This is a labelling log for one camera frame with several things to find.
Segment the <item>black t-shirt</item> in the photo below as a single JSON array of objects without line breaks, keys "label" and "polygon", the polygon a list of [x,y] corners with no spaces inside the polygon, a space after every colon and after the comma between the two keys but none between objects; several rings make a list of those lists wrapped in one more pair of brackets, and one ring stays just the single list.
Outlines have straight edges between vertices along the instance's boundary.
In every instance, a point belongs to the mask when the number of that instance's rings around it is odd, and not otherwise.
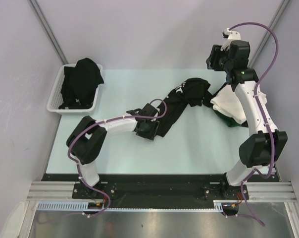
[{"label": "black t-shirt", "polygon": [[164,137],[188,105],[212,107],[213,95],[208,91],[209,88],[210,83],[207,80],[189,78],[171,90],[157,107],[160,114],[163,114],[164,110],[167,112],[158,119],[159,126],[156,135]]}]

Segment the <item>white plastic laundry basket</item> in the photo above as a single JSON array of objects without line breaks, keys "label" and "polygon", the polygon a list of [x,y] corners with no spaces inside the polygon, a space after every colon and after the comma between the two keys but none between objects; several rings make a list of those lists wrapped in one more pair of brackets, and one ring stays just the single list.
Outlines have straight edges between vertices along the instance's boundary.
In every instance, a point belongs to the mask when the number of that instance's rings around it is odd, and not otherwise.
[{"label": "white plastic laundry basket", "polygon": [[98,97],[100,94],[100,91],[103,87],[103,84],[100,84],[95,92],[95,97],[93,100],[93,104],[88,109],[59,109],[59,106],[63,103],[63,97],[61,94],[61,88],[64,82],[64,68],[65,67],[75,67],[75,63],[71,64],[65,64],[63,65],[56,76],[55,82],[53,84],[48,102],[47,102],[47,110],[49,112],[58,113],[60,115],[66,115],[66,114],[73,114],[73,115],[90,115],[95,111],[96,104],[98,101]]}]

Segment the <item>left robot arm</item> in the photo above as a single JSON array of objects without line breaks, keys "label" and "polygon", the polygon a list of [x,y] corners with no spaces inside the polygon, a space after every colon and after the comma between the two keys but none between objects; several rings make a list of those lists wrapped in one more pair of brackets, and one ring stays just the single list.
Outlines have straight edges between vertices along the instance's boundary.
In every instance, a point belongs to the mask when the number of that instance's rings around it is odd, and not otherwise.
[{"label": "left robot arm", "polygon": [[89,198],[100,194],[100,177],[96,159],[107,136],[134,132],[137,136],[154,140],[160,109],[146,104],[142,109],[127,111],[120,117],[96,121],[85,116],[78,123],[66,141],[68,156],[78,168],[79,180],[84,181],[83,192]]}]

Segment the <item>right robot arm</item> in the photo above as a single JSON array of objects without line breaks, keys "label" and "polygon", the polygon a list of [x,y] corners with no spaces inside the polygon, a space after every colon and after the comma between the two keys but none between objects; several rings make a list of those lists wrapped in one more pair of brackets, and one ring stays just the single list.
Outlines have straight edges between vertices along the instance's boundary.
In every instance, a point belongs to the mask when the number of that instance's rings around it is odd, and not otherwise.
[{"label": "right robot arm", "polygon": [[248,67],[249,54],[249,42],[233,40],[228,46],[213,45],[206,60],[208,69],[226,73],[226,82],[239,99],[249,128],[249,138],[239,147],[239,161],[225,173],[219,187],[225,199],[243,192],[244,182],[254,173],[269,178],[288,140],[269,115],[260,94],[260,80]]}]

